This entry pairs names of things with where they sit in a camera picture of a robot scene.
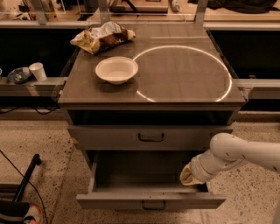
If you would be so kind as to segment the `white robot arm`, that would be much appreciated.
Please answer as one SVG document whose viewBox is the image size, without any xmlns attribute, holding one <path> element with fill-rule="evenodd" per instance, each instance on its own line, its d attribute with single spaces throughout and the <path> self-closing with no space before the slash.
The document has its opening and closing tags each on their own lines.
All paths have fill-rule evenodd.
<svg viewBox="0 0 280 224">
<path fill-rule="evenodd" d="M 279 143 L 221 133 L 183 168 L 180 181 L 227 195 L 218 210 L 200 211 L 198 224 L 279 224 L 279 172 Z"/>
</svg>

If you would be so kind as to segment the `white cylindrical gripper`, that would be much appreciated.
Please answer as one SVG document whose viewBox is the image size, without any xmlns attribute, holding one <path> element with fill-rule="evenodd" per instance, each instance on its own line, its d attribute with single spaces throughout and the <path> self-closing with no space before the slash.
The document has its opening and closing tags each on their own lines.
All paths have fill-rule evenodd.
<svg viewBox="0 0 280 224">
<path fill-rule="evenodd" d="M 217 175 L 215 157 L 210 152 L 199 154 L 192 158 L 179 175 L 183 186 L 202 185 Z"/>
</svg>

